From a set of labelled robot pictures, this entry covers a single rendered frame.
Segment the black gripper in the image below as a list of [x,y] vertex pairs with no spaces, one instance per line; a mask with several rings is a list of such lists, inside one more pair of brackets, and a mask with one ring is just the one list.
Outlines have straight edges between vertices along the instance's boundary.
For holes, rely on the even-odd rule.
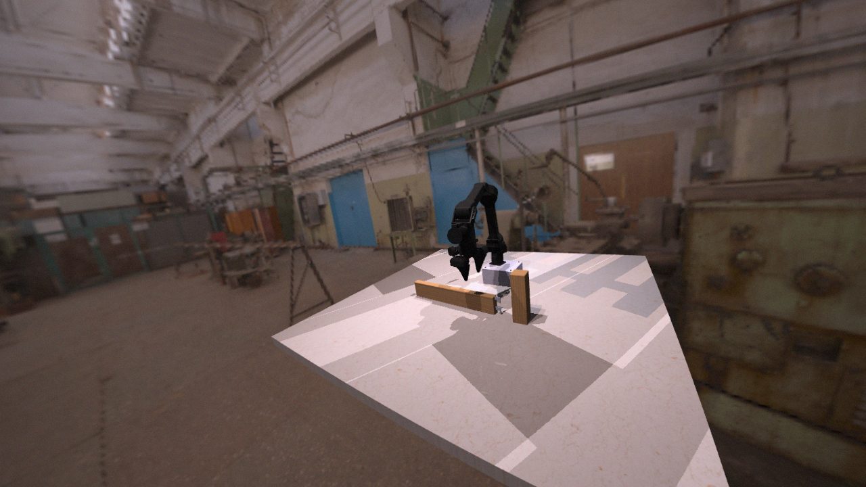
[[484,260],[488,256],[488,247],[477,246],[477,241],[476,237],[461,241],[459,244],[461,244],[461,249],[463,249],[463,256],[455,256],[451,259],[451,266],[459,269],[464,281],[468,281],[468,271],[470,271],[470,264],[468,264],[470,259],[468,258],[474,259],[477,273],[480,273]]

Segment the brown wooden post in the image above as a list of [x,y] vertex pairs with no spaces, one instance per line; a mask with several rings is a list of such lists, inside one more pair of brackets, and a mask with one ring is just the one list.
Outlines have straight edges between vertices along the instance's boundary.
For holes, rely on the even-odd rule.
[[511,284],[511,317],[513,323],[527,325],[531,319],[531,295],[529,273],[522,269],[514,269],[510,274]]

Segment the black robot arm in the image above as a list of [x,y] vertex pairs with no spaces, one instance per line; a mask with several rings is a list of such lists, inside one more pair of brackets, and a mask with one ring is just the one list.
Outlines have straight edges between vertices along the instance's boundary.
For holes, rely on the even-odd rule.
[[[468,194],[466,200],[459,202],[455,207],[451,221],[452,228],[448,231],[447,238],[452,244],[458,244],[461,241],[475,237],[474,223],[476,221],[474,219],[476,219],[478,212],[478,203],[482,203],[485,207],[486,219],[488,219],[489,236],[486,246],[488,247],[488,252],[492,252],[492,262],[489,264],[501,266],[503,263],[506,263],[506,261],[503,261],[502,253],[507,252],[507,246],[498,231],[495,212],[497,196],[498,190],[495,186],[486,183],[474,184],[474,188]],[[453,258],[458,254],[459,256],[463,256],[461,244],[457,247],[451,246],[448,248],[448,253]]]

